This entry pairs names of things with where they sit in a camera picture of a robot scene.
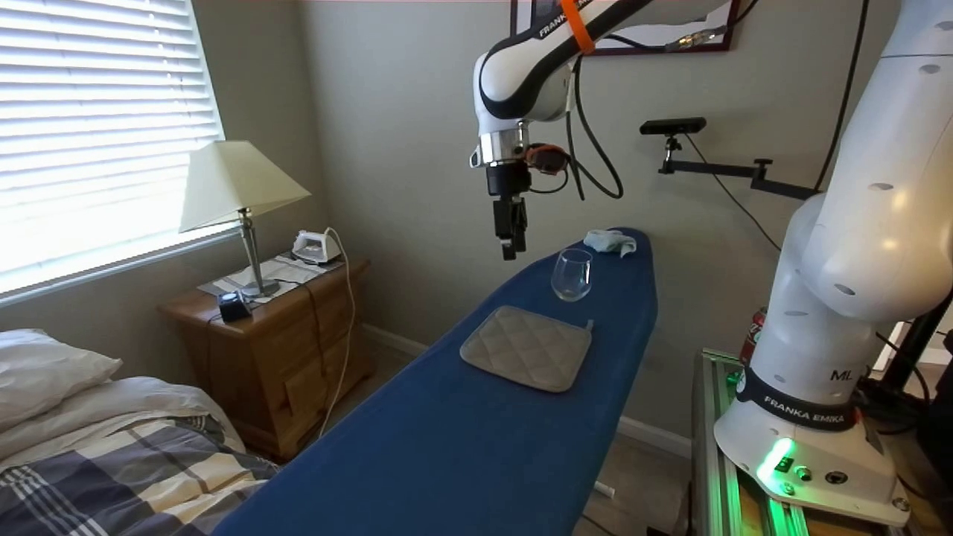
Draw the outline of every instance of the window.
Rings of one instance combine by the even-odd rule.
[[[0,296],[183,242],[221,136],[192,0],[4,0]]]

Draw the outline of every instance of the clear glass cup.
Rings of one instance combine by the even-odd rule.
[[[592,291],[592,251],[585,245],[559,251],[550,287],[559,300],[586,299]]]

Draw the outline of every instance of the blue ironing board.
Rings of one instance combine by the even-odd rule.
[[[311,443],[218,534],[559,536],[571,534],[655,326],[653,251],[597,256],[592,296],[555,299],[555,259],[515,273],[455,330]],[[513,303],[597,323],[568,393],[480,373],[460,345]]]

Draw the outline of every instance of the nightstand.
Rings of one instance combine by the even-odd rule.
[[[370,263],[351,263],[327,270],[230,326],[218,299],[201,288],[163,303],[201,387],[254,452],[274,461],[297,457],[315,439],[345,361],[339,400],[373,376],[373,361],[354,343],[357,323],[351,326],[354,279],[367,268]]]

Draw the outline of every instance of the wall mount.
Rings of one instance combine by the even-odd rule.
[[[754,159],[754,166],[737,166],[737,163],[710,163],[710,160],[676,160],[676,153],[683,153],[683,142],[676,141],[679,134],[696,134],[707,128],[704,116],[683,116],[683,119],[650,119],[641,125],[644,136],[661,134],[665,136],[665,160],[659,174],[674,177],[674,174],[710,174],[710,177],[747,177],[754,190],[768,190],[781,196],[795,196],[808,201],[817,190],[813,187],[799,187],[799,186],[784,186],[768,180],[768,166],[774,163],[772,159]]]

